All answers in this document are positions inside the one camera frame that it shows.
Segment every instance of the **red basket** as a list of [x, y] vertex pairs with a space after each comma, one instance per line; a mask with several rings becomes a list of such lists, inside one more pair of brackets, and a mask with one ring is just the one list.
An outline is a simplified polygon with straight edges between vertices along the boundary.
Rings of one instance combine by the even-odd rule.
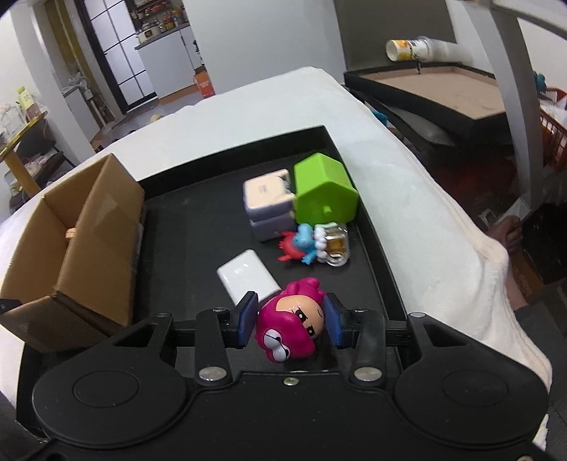
[[[547, 88], [539, 94], [540, 99], [557, 102], [567, 96], [559, 88]], [[543, 161], [556, 171], [563, 171], [567, 164], [567, 129], [540, 109], [541, 134], [543, 137]]]

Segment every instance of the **rice cooker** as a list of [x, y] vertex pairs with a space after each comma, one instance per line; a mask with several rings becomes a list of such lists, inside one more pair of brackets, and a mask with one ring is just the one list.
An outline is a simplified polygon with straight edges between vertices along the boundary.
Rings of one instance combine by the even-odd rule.
[[144, 24], [142, 28], [138, 31], [138, 41], [144, 43], [146, 40], [150, 40], [162, 33], [159, 23], [157, 21], [151, 22], [149, 24]]

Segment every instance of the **green toy house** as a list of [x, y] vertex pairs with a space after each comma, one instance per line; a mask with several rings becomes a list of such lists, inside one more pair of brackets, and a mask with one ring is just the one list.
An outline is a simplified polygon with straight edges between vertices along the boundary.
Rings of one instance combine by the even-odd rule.
[[320, 152], [295, 164], [295, 220], [298, 223], [347, 223], [356, 214], [358, 192], [345, 167]]

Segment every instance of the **toy eye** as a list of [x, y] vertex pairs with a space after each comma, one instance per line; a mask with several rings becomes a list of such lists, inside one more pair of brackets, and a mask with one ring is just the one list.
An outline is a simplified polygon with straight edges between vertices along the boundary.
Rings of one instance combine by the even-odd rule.
[[299, 319], [301, 320], [301, 323], [304, 323], [307, 320], [307, 316], [303, 313], [303, 311], [301, 309], [297, 309], [295, 311], [295, 315], [297, 315], [299, 317]]

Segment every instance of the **person's foot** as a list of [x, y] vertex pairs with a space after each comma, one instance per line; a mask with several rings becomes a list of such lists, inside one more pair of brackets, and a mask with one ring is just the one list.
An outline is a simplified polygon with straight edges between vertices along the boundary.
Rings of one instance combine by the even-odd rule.
[[501, 223], [495, 224], [486, 235], [498, 240], [508, 253], [515, 253], [522, 243], [522, 223], [518, 216], [507, 216]]

